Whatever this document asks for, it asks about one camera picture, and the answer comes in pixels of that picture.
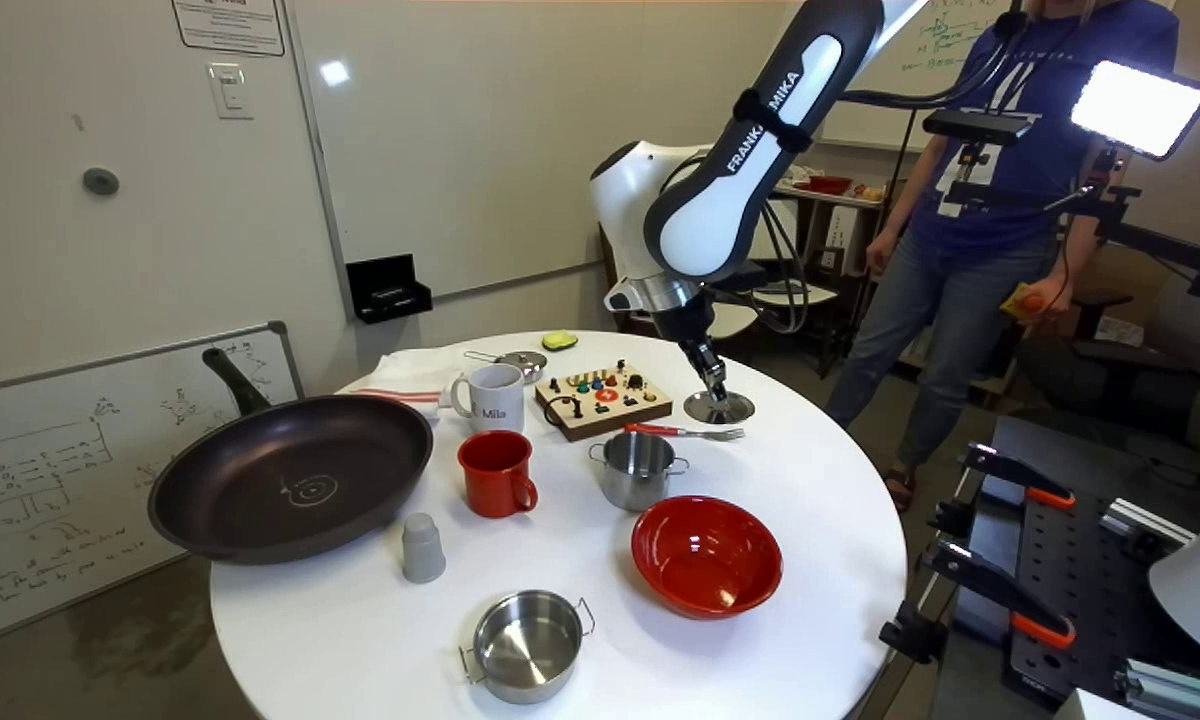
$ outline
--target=man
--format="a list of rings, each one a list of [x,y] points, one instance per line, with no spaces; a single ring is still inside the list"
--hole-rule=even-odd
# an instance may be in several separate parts
[[[1000,304],[1014,294],[1028,315],[1067,307],[1099,246],[1096,214],[1067,214],[1057,233],[1058,214],[1044,210],[1074,187],[1099,147],[1067,123],[1092,64],[1168,70],[1170,55],[1175,16],[1152,0],[1028,0],[1020,28],[1000,23],[970,42],[950,108],[1040,120],[1010,147],[927,139],[867,245],[867,269],[885,274],[822,398],[822,411],[851,427],[895,355],[932,328],[895,465],[885,468],[898,506],[911,506],[914,468],[950,432],[970,371],[1006,328]]]

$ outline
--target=pan handle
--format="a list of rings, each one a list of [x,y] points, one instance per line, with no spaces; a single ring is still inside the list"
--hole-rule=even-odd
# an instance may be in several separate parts
[[[582,608],[582,611],[588,611],[588,628],[582,628],[582,634],[592,634],[592,631],[596,631],[596,611],[592,611],[592,605],[588,605],[582,597],[577,597],[577,608]]]
[[[227,360],[227,350],[208,347],[198,360],[230,388],[240,414],[272,406],[272,398],[249,384],[249,375]]]

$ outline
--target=frying pan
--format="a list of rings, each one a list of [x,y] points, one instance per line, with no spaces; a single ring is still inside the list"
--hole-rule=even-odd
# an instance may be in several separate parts
[[[432,454],[426,421],[388,395],[266,402],[208,347],[240,421],[198,435],[151,485],[149,517],[172,543],[234,565],[336,546],[397,520]]]

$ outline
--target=metal bowl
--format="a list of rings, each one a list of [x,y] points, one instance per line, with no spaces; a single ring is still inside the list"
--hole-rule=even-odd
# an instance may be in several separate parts
[[[669,477],[684,471],[675,447],[646,432],[617,432],[604,445],[592,445],[592,465],[598,471],[598,492],[624,506],[645,513],[669,494]]]
[[[492,694],[535,703],[562,686],[582,634],[588,628],[562,597],[527,587],[479,615],[464,664]]]

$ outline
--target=round white table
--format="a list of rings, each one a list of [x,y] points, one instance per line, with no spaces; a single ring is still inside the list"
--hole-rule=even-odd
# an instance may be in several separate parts
[[[496,350],[532,350],[535,333],[432,350],[457,375]],[[581,333],[549,355],[549,375],[624,360],[675,395],[669,424],[696,424],[699,392],[675,343]],[[867,454],[792,388],[729,364],[729,388],[756,398],[745,441],[675,441],[686,471],[669,492],[723,494],[759,517],[783,546],[783,582],[734,618],[684,618],[655,605],[627,558],[633,517],[613,506],[588,465],[596,441],[568,445],[535,402],[527,517],[483,520],[464,504],[459,414],[440,406],[437,453],[404,504],[440,522],[447,570],[408,582],[401,522],[293,565],[215,565],[220,647],[272,720],[432,720],[432,717],[684,717],[812,720],[842,717],[885,664],[878,622],[904,599],[904,534]],[[559,694],[504,703],[464,674],[459,647],[509,591],[550,587],[596,615]]]

